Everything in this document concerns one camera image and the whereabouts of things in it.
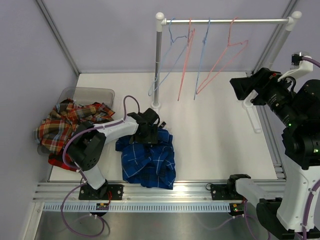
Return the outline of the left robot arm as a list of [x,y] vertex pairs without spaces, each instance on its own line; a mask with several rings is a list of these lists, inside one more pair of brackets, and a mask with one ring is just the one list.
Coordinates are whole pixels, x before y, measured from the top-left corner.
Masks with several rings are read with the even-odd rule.
[[129,137],[130,144],[157,144],[159,123],[159,115],[151,108],[126,113],[124,118],[108,123],[82,123],[62,153],[63,162],[67,164],[66,157],[69,157],[82,176],[79,199],[110,201],[115,194],[115,199],[121,200],[123,191],[119,186],[109,185],[98,167],[104,146],[125,136]]

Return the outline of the brown plaid shirt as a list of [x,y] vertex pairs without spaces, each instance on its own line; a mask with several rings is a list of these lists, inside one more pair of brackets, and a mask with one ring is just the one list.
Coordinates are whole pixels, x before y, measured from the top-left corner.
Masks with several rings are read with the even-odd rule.
[[56,104],[34,130],[35,142],[59,155],[83,122],[102,124],[113,121],[115,112],[104,103],[81,105],[67,98]]

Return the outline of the light blue wire hanger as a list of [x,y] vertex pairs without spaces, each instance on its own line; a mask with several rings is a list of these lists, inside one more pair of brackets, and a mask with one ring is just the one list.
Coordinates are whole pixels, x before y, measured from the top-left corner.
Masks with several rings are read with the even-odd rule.
[[[157,20],[157,32],[156,32],[156,56],[155,56],[155,74],[154,74],[154,80],[151,85],[151,87],[148,90],[148,96],[153,96],[153,101],[156,102],[157,98],[159,97],[159,88],[161,84],[168,78],[172,70],[175,68],[176,64],[178,63],[179,59],[183,55],[183,53],[186,51],[187,48],[187,38],[188,38],[188,32],[186,35],[179,35],[177,37],[173,37],[172,34],[172,25],[174,24],[180,24],[180,21],[176,21],[176,18],[172,18],[170,20],[164,18],[162,21]],[[161,56],[161,47],[162,47],[162,27],[164,25],[168,25],[168,32],[169,32],[169,41],[170,46],[167,49],[167,51],[164,53],[163,56]],[[164,63],[166,62],[168,54],[171,52],[173,46],[176,44],[176,41],[179,39],[185,39],[185,45],[183,49],[181,50],[180,54],[176,58],[174,64],[171,66],[171,68],[167,71],[164,78],[160,79],[161,70],[163,69]]]

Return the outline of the blue shirt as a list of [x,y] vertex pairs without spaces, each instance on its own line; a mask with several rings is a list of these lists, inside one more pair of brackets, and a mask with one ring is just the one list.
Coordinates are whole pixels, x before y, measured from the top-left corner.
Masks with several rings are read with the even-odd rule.
[[157,144],[130,143],[130,138],[123,136],[115,143],[115,150],[121,153],[122,179],[146,188],[172,190],[177,175],[173,135],[159,128]]

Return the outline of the red black plaid shirt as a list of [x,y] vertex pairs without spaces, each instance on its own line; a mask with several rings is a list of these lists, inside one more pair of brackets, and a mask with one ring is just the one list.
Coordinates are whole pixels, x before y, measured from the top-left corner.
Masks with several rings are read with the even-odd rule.
[[66,162],[68,163],[68,165],[66,165],[63,162],[62,154],[56,155],[54,153],[50,153],[48,155],[48,163],[50,165],[59,167],[64,170],[76,172],[78,167],[75,165],[75,163],[72,161],[72,159],[69,157],[68,154],[66,154],[65,159],[66,159]]

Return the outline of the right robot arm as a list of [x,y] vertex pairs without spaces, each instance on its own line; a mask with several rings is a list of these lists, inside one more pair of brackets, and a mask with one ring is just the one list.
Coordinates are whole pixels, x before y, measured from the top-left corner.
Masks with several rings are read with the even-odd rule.
[[268,194],[246,174],[229,177],[228,196],[244,197],[255,207],[259,223],[280,240],[296,235],[304,240],[318,238],[314,218],[320,193],[319,80],[308,80],[295,92],[295,77],[261,68],[252,76],[232,78],[230,84],[240,101],[255,92],[252,103],[268,106],[284,124],[281,136],[289,164],[282,197]]

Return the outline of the pink hanger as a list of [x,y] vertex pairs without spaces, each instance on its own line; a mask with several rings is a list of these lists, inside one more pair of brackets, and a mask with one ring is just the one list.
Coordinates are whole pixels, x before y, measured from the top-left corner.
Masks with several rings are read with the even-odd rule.
[[177,96],[178,102],[180,101],[180,98],[181,98],[183,83],[184,83],[184,79],[185,79],[186,70],[188,67],[188,62],[189,62],[190,52],[191,52],[191,48],[192,48],[192,44],[193,44],[194,34],[195,34],[195,28],[192,28],[192,19],[190,18],[189,22],[188,22],[186,54],[185,54],[182,75],[181,75],[181,80],[180,80],[180,86],[179,86],[179,91],[178,91],[178,96]]
[[[238,20],[238,17],[235,17],[234,19],[231,20],[229,24],[229,29],[228,29],[228,36],[227,36],[227,44],[226,47],[224,48],[223,52],[220,54],[219,58],[215,62],[215,64],[212,66],[210,71],[208,72],[206,78],[199,83],[199,77],[197,76],[196,79],[196,85],[195,85],[195,92],[194,92],[194,99],[196,98],[197,95],[199,95],[223,70],[225,70],[226,67],[228,67],[248,46],[249,40],[243,40],[243,41],[238,41],[238,42],[232,42],[232,28],[235,23],[235,21]],[[218,71],[215,71],[218,64],[223,60],[225,55],[228,53],[228,51],[231,48],[241,46],[238,52],[236,52],[230,60],[228,60]]]

